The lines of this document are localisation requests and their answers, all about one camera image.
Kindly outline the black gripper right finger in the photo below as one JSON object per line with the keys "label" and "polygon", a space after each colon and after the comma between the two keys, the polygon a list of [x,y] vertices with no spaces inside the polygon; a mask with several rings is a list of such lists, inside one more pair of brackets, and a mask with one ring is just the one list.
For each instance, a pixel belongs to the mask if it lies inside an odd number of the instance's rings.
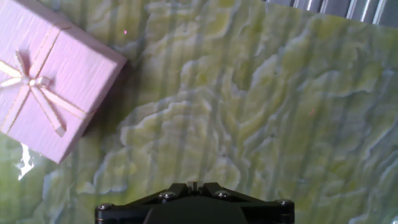
{"label": "black gripper right finger", "polygon": [[196,182],[195,195],[204,200],[200,208],[230,223],[295,223],[295,204],[289,199],[263,201],[216,182]]}

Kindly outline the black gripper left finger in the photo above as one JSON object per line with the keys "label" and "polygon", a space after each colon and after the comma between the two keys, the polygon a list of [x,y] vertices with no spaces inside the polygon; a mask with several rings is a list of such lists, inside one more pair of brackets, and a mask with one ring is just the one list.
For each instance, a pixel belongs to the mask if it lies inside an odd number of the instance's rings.
{"label": "black gripper left finger", "polygon": [[194,182],[177,183],[172,184],[168,189],[125,205],[102,203],[95,208],[95,224],[122,223],[126,220],[143,221],[154,206],[187,197],[194,189]]}

